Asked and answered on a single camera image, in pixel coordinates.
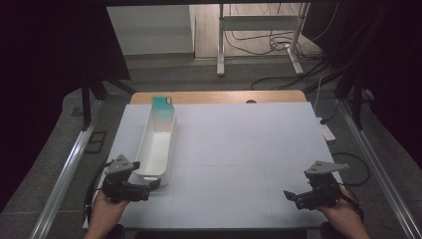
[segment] white plastic container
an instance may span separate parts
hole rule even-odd
[[[136,161],[140,167],[135,173],[145,184],[161,178],[166,185],[172,169],[176,135],[176,109],[170,97],[153,97]]]

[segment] human hand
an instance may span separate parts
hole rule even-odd
[[[351,198],[350,193],[343,186],[340,188],[345,196]],[[338,200],[337,204],[333,207],[322,206],[316,208],[316,210],[320,211],[328,219],[329,224],[346,238],[369,238],[359,215],[353,206],[343,199]]]
[[[121,214],[130,201],[112,203],[102,190],[94,200],[93,215],[85,239],[106,238],[109,231],[117,224]]]

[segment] table leg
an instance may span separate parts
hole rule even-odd
[[[296,44],[298,43],[298,38],[302,31],[302,27],[304,26],[305,15],[307,14],[308,6],[308,2],[304,3],[304,6],[302,7],[301,12],[299,13],[299,19],[296,25],[295,34],[293,36],[292,43],[288,48],[289,57],[292,61],[293,67],[295,68],[296,75],[298,76],[304,74],[304,69],[302,69],[301,63],[299,62],[298,57],[296,56]]]
[[[218,29],[218,53],[217,53],[217,76],[224,76],[224,44],[223,44],[223,16],[224,4],[220,4],[220,17],[218,19],[219,29]]]

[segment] metal stand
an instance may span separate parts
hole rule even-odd
[[[224,44],[223,35],[225,31],[295,31],[292,43],[288,48],[289,57],[293,63],[298,76],[304,73],[302,66],[296,56],[296,44],[304,25],[305,15],[309,3],[304,3],[299,16],[226,16],[224,17],[224,4],[220,4],[218,54],[217,54],[217,76],[224,76]]]
[[[131,95],[136,93],[136,90],[134,90],[133,88],[123,84],[122,82],[116,79],[112,79],[103,73],[97,73],[96,77],[83,76],[82,103],[84,108],[84,125],[82,131],[86,131],[92,121],[90,90],[91,92],[93,92],[97,100],[103,101],[106,99],[107,91],[105,86],[103,85],[103,81],[107,81]]]

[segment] metal bracket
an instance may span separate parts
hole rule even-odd
[[[345,169],[349,169],[349,166],[346,163],[340,164],[333,162],[316,161],[308,170],[305,171],[305,175],[322,175]]]

